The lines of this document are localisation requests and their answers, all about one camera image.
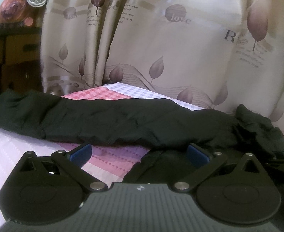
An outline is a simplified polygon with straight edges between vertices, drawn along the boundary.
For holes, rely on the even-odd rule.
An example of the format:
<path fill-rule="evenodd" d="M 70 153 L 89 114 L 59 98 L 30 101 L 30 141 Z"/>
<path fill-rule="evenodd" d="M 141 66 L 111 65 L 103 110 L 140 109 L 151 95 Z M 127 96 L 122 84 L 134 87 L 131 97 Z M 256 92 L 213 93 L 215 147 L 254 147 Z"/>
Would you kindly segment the large black garment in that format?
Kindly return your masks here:
<path fill-rule="evenodd" d="M 253 153 L 284 194 L 284 135 L 270 119 L 239 105 L 231 116 L 192 111 L 168 99 L 71 100 L 30 91 L 0 95 L 0 128 L 56 142 L 142 145 Z"/>

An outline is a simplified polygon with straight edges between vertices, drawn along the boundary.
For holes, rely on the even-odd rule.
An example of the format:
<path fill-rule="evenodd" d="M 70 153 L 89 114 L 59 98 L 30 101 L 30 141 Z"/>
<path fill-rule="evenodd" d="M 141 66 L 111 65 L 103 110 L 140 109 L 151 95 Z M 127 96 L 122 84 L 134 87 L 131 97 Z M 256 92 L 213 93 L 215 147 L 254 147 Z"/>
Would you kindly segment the dark wooden cabinet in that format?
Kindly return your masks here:
<path fill-rule="evenodd" d="M 41 82 L 41 28 L 0 29 L 0 94 L 43 90 Z"/>

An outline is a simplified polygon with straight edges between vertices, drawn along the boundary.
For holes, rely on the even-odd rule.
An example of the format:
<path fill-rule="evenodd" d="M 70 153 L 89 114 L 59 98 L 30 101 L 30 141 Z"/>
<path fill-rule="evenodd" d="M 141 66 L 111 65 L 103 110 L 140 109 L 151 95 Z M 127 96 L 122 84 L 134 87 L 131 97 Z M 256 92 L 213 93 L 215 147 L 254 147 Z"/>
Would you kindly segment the beige leaf print curtain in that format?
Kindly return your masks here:
<path fill-rule="evenodd" d="M 48 0 L 46 93 L 125 83 L 284 134 L 284 0 Z"/>

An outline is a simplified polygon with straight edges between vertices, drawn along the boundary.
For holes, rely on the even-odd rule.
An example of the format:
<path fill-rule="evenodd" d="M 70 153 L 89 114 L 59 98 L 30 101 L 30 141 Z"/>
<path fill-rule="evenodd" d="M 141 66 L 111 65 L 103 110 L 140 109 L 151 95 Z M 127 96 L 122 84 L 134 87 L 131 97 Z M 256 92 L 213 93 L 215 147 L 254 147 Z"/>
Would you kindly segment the red floral bundle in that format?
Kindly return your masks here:
<path fill-rule="evenodd" d="M 0 29 L 34 27 L 37 9 L 26 0 L 3 0 L 0 5 Z"/>

